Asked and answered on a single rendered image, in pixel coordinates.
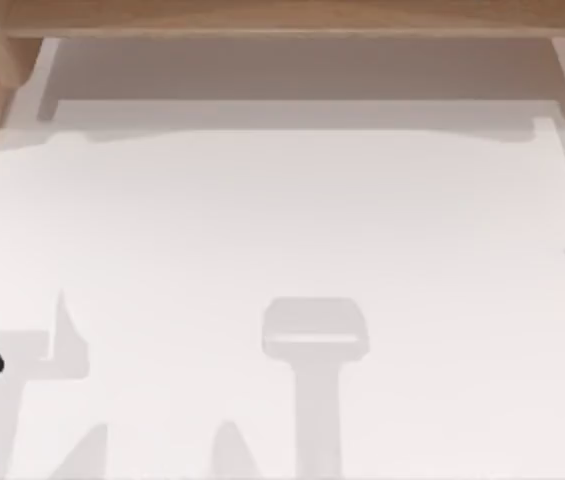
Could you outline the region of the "wooden cupboard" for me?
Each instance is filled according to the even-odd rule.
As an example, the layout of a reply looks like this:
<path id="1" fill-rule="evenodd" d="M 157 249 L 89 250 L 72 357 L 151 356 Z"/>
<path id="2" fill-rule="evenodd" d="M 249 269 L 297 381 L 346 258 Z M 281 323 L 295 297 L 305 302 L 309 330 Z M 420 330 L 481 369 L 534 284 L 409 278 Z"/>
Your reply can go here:
<path id="1" fill-rule="evenodd" d="M 565 38 L 565 0 L 0 0 L 0 125 L 46 38 Z"/>

